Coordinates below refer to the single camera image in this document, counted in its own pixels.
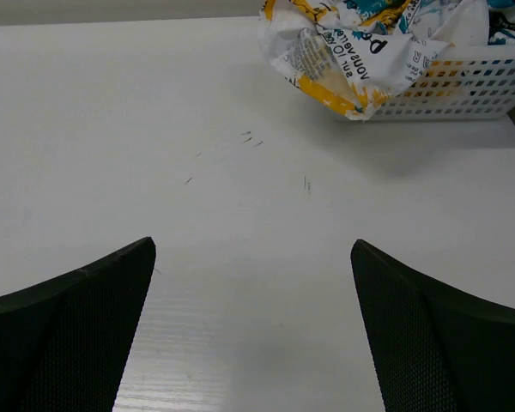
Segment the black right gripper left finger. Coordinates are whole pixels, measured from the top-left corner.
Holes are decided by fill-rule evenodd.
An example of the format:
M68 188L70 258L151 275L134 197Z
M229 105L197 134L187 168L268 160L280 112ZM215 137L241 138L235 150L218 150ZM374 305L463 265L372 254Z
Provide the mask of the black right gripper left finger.
M0 296L0 411L110 411L151 283L140 239Z

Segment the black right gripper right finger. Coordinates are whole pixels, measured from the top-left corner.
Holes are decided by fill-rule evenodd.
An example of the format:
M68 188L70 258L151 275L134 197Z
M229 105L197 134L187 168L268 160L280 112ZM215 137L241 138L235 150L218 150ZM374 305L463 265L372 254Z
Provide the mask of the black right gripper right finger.
M387 411L515 411L515 309L410 268L363 239L354 284Z

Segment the white teal yellow printed shorts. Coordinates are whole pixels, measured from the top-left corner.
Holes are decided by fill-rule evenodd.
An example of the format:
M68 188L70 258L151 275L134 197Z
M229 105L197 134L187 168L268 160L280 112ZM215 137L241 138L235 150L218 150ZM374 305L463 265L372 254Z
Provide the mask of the white teal yellow printed shorts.
M515 1L267 1L258 41L278 73L330 109L349 103L344 58L361 67L411 42L515 45Z

